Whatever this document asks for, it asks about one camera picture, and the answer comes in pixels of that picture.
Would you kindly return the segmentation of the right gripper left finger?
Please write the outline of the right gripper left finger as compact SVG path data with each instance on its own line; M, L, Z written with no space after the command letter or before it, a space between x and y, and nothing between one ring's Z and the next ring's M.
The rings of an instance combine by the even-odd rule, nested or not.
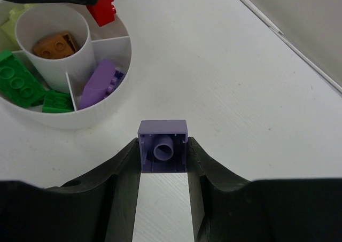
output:
M141 163L138 140L62 186L1 182L1 241L131 241Z

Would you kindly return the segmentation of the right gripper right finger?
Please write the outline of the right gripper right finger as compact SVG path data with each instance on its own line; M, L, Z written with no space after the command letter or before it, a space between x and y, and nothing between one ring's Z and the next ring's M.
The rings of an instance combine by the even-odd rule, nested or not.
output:
M341 241L341 179L249 181L187 144L195 241Z

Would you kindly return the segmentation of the red pink lego figure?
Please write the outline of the red pink lego figure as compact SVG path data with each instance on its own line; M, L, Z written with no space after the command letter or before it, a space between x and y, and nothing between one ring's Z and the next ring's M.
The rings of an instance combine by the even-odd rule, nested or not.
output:
M98 0L94 6L87 5L87 10L99 27L115 21L116 8L113 2L114 0Z

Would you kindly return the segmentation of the brown lego plate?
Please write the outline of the brown lego plate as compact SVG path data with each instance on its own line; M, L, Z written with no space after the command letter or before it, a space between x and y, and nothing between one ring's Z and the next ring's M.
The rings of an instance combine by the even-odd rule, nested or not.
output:
M79 50L79 45L68 31L48 35L32 47L33 53L44 59L63 59Z

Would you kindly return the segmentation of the lime green lego brick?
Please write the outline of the lime green lego brick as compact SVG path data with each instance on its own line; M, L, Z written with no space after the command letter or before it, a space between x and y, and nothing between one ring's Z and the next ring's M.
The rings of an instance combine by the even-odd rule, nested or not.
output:
M20 50L20 46L18 45L16 36L15 36L15 26L19 17L26 12L28 9L35 6L35 4L24 4L22 9L13 8L9 11L8 20L1 25L2 32L8 37L8 39L12 42L14 50Z

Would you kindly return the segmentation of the purple decorated lego plate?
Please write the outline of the purple decorated lego plate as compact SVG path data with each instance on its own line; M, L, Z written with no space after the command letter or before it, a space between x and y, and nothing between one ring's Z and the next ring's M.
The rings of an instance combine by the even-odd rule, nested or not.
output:
M105 97L108 97L111 93L113 93L118 86L121 84L122 80L125 78L125 74L119 70L116 70L114 76L112 77L108 88L106 90Z

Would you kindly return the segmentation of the purple curved lego brick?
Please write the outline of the purple curved lego brick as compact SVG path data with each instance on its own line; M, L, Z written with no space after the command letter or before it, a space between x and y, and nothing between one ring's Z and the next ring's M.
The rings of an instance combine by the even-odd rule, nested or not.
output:
M83 89L79 104L80 110L90 107L104 99L115 71L115 66L111 61L104 59L99 63Z

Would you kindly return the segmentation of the dark green lego brick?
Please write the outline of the dark green lego brick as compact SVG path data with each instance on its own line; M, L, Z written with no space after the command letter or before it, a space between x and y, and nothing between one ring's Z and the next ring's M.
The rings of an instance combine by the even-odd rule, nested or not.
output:
M47 91L43 101L43 113L74 112L71 95L56 91Z

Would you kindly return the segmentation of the green lego plate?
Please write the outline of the green lego plate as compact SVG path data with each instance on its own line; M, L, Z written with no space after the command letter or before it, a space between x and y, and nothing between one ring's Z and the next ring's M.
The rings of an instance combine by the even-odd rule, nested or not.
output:
M45 96L45 89L9 50L1 52L1 93L16 105L29 108Z

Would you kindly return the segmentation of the white round divided container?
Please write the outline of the white round divided container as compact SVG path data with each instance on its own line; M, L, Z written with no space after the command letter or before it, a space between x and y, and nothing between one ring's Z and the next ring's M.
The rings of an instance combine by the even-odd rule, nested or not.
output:
M61 60L43 60L31 52L38 39L67 30L72 33L81 49L73 57ZM131 63L131 42L122 20L98 26L85 7L75 4L38 4L25 11L15 25L20 51L15 54L30 68L38 72L53 89L70 92L76 104L80 103L86 79L99 63L108 59L127 74ZM22 114L34 121L59 129L91 127L113 114L123 101L125 82L108 99L94 106L72 113L48 114L37 109L24 109L1 98L1 106L11 114Z

